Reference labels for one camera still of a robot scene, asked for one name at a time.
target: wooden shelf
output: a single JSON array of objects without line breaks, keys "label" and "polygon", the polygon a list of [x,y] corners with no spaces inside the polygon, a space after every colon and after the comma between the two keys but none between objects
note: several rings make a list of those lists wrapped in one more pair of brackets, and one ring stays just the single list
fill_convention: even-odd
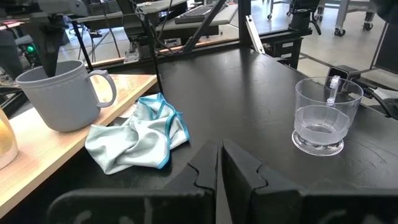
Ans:
[{"label": "wooden shelf", "polygon": [[[155,75],[111,75],[118,95],[114,104],[103,108],[94,122],[108,125],[156,83]],[[111,88],[104,78],[91,78],[100,101],[109,101]],[[45,179],[78,152],[85,143],[89,126],[60,133],[47,127],[32,108],[10,120],[17,138],[18,156],[0,170],[0,218],[29,195]]]}]

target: gray mug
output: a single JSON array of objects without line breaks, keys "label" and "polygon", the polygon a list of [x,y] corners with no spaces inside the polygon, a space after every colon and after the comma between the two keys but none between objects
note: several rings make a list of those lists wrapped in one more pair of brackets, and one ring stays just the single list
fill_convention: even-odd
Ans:
[{"label": "gray mug", "polygon": [[[98,101],[90,80],[93,75],[101,75],[111,85],[111,101]],[[54,77],[49,78],[43,67],[37,67],[19,75],[16,82],[46,125],[56,131],[74,131],[91,124],[101,108],[111,106],[116,99],[116,86],[108,72],[87,73],[79,60],[59,62]]]}]

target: computer keyboard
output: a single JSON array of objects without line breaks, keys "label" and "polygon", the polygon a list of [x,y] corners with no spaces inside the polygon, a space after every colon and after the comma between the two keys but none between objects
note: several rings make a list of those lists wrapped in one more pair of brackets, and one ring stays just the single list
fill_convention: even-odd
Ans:
[{"label": "computer keyboard", "polygon": [[206,6],[198,6],[192,10],[189,10],[188,12],[177,16],[174,21],[176,24],[185,24],[185,23],[192,23],[192,22],[202,22],[205,20],[207,14],[210,13],[211,9],[213,8],[213,4],[209,4]]}]

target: light blue cloth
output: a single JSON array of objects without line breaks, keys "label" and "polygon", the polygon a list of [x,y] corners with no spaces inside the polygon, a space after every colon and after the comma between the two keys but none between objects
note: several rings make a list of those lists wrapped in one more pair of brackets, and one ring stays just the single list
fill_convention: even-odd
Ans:
[{"label": "light blue cloth", "polygon": [[189,138],[181,113],[158,93],[139,98],[121,126],[91,125],[85,147],[105,174],[114,174],[131,166],[161,169]]}]

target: black table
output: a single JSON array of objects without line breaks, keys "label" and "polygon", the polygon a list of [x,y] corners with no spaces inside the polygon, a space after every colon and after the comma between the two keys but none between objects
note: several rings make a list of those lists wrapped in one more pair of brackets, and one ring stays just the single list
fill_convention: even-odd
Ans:
[{"label": "black table", "polygon": [[[159,189],[206,140],[221,143],[223,138],[308,188],[398,188],[398,121],[360,106],[338,155],[306,154],[291,140],[294,86],[305,76],[265,55],[251,49],[227,50],[163,63],[160,72],[164,95],[183,112],[191,135],[189,143],[173,150],[171,166],[162,170],[132,167],[104,175],[81,150],[32,193],[30,202],[24,200],[19,207],[40,200],[44,209],[54,197],[83,187]],[[220,177],[218,218],[220,223],[230,223]],[[36,207],[38,213],[43,211]],[[14,209],[9,217],[22,208]]]}]

